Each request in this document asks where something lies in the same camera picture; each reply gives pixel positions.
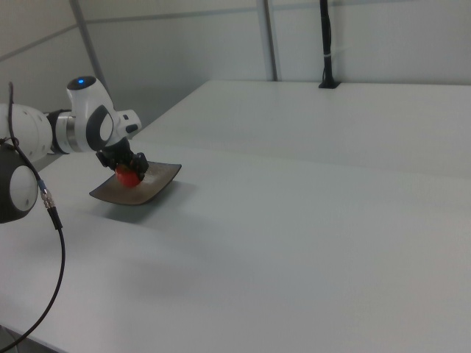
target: cable connector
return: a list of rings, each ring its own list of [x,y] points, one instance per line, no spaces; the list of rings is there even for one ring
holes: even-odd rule
[[[46,207],[46,209],[55,207],[54,200],[52,199],[52,195],[49,190],[41,190],[41,198],[44,201],[44,206]]]

